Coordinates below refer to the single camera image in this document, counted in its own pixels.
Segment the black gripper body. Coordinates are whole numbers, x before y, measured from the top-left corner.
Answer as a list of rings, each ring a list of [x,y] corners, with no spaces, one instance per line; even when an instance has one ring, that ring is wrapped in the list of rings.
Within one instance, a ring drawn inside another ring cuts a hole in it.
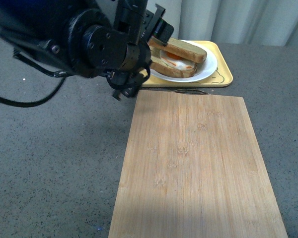
[[[120,3],[121,15],[116,18],[119,31],[128,30],[131,39],[121,66],[106,72],[108,84],[114,92],[112,96],[120,101],[121,96],[136,96],[141,85],[150,78],[151,51],[149,49],[151,22],[154,13],[147,10],[146,0],[123,0]]]

